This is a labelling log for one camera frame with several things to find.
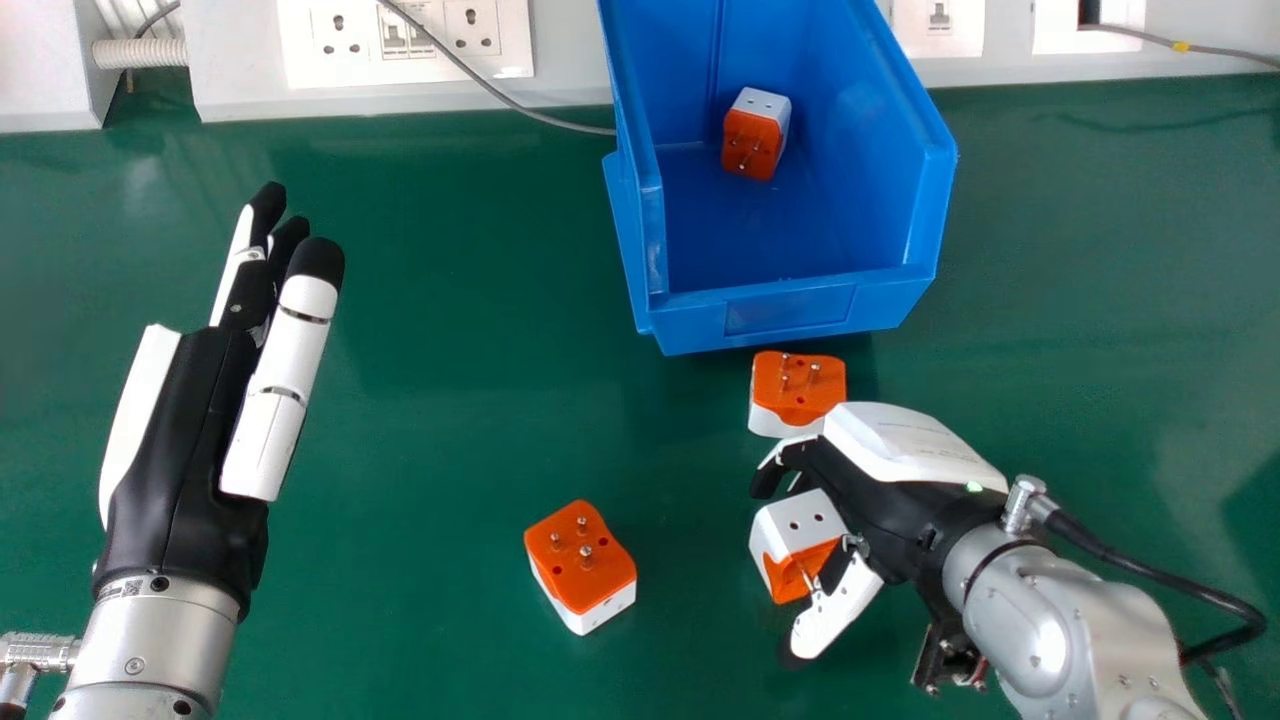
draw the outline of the gray cable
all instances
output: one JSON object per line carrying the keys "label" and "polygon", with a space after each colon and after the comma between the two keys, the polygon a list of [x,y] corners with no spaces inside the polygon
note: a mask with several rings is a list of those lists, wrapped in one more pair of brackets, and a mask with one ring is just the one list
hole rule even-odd
{"label": "gray cable", "polygon": [[182,6],[182,0],[173,0],[173,3],[156,10],[150,18],[142,20],[142,24],[138,26],[137,32],[133,33],[133,40],[142,40],[142,36],[146,35],[152,26],[165,19],[165,17],[168,17],[169,13],[177,10],[179,6]]}
{"label": "gray cable", "polygon": [[508,96],[506,92],[498,90],[497,86],[494,86],[492,82],[489,82],[489,78],[486,78],[486,77],[481,76],[480,73],[472,70],[462,60],[462,58],[458,58],[457,55],[454,55],[453,51],[451,51],[448,47],[445,47],[444,44],[440,42],[440,40],[436,38],[435,35],[431,31],[426,29],[426,27],[424,27],[422,23],[417,22],[412,15],[410,15],[408,13],[406,13],[403,8],[401,8],[399,5],[397,5],[396,3],[393,3],[392,0],[374,0],[374,1],[378,3],[379,5],[387,8],[392,13],[394,13],[397,17],[399,17],[399,19],[404,20],[406,23],[408,23],[422,37],[425,37],[429,41],[431,41],[431,45],[434,45],[435,49],[439,50],[442,55],[444,55],[445,58],[448,58],[449,61],[453,63],[454,65],[457,65],[460,70],[462,70],[463,73],[466,73],[468,78],[474,79],[476,82],[476,85],[479,85],[480,87],[485,88],[485,91],[488,91],[489,95],[493,95],[494,97],[498,99],[499,102],[502,102],[503,105],[506,105],[506,106],[511,108],[512,110],[520,113],[521,115],[525,115],[527,118],[532,118],[532,119],[535,119],[535,120],[538,120],[540,123],[547,123],[549,126],[556,126],[558,128],[571,129],[571,131],[575,131],[575,132],[585,132],[588,135],[604,135],[604,136],[616,136],[616,135],[618,135],[618,132],[616,129],[613,129],[613,128],[599,128],[599,127],[595,127],[595,126],[584,126],[584,124],[573,123],[573,122],[570,122],[570,120],[562,120],[559,118],[553,118],[552,115],[548,115],[545,113],[539,113],[538,110],[532,110],[530,108],[525,108],[520,102],[516,102],[515,100],[512,100],[511,96]]}
{"label": "gray cable", "polygon": [[1129,37],[1137,37],[1139,40],[1146,40],[1147,42],[1153,42],[1156,45],[1164,45],[1165,47],[1169,47],[1170,50],[1176,50],[1179,53],[1199,53],[1202,55],[1225,55],[1228,58],[1243,58],[1245,60],[1253,60],[1254,63],[1262,63],[1263,65],[1271,65],[1272,68],[1280,69],[1280,59],[1272,58],[1270,55],[1262,55],[1258,53],[1249,53],[1248,50],[1231,50],[1230,47],[1192,45],[1190,42],[1179,42],[1176,40],[1169,40],[1167,37],[1152,35],[1149,32],[1142,32],[1140,29],[1133,29],[1112,24],[1087,24],[1087,26],[1080,26],[1080,29],[1128,35]]}

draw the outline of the blue plastic bin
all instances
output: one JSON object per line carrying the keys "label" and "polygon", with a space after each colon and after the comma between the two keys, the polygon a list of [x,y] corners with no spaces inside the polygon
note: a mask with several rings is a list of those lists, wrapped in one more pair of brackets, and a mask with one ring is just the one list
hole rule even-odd
{"label": "blue plastic bin", "polygon": [[[600,0],[604,177],[666,355],[893,328],[937,272],[955,140],[873,0]],[[791,97],[772,182],[726,173],[739,91]]]}

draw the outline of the power outlet panel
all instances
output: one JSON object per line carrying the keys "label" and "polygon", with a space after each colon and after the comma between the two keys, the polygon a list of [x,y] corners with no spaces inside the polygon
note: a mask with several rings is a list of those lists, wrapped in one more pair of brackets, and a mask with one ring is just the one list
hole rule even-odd
{"label": "power outlet panel", "polygon": [[890,22],[908,58],[980,58],[987,0],[893,0]]}
{"label": "power outlet panel", "polygon": [[[534,77],[529,0],[398,0],[471,69]],[[292,90],[466,81],[396,13],[372,0],[276,0]]]}
{"label": "power outlet panel", "polygon": [[[1087,0],[1036,0],[1032,55],[1138,53],[1142,40],[1111,32],[1080,31]],[[1147,0],[1093,0],[1102,23],[1144,29]]]}

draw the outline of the green table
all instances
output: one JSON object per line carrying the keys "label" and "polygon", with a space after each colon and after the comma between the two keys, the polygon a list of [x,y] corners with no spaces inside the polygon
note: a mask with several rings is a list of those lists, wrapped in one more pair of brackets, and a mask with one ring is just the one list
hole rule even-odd
{"label": "green table", "polygon": [[[635,334],[607,140],[512,114],[201,126],[179,77],[140,83],[105,132],[0,138],[0,630],[83,628],[136,342],[205,322],[238,206],[275,178],[348,277],[221,716],[1012,717],[908,685],[908,588],[778,669],[790,610],[745,551],[771,446],[744,428],[751,354]],[[936,97],[961,147],[937,283],[899,331],[796,350],[1272,615],[1280,78]],[[575,497],[640,569],[637,605],[586,638],[521,546]],[[1188,638],[1225,626],[1157,597]],[[1277,638],[1225,659],[1252,717],[1280,702]]]}

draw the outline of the electrical outlet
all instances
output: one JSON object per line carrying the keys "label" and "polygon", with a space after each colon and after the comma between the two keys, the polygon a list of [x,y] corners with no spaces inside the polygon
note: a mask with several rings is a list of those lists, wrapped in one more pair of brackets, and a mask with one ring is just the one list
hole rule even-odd
{"label": "electrical outlet", "polygon": [[980,58],[986,0],[893,0],[893,36],[908,58]]}
{"label": "electrical outlet", "polygon": [[1033,55],[1137,53],[1142,40],[1111,32],[1080,31],[1094,20],[1143,29],[1147,0],[1036,0]]}
{"label": "electrical outlet", "polygon": [[[493,78],[534,77],[529,0],[397,0],[454,55]],[[293,90],[467,81],[399,15],[374,0],[276,0]]]}
{"label": "electrical outlet", "polygon": [[461,58],[502,55],[497,0],[445,0],[444,35]]}

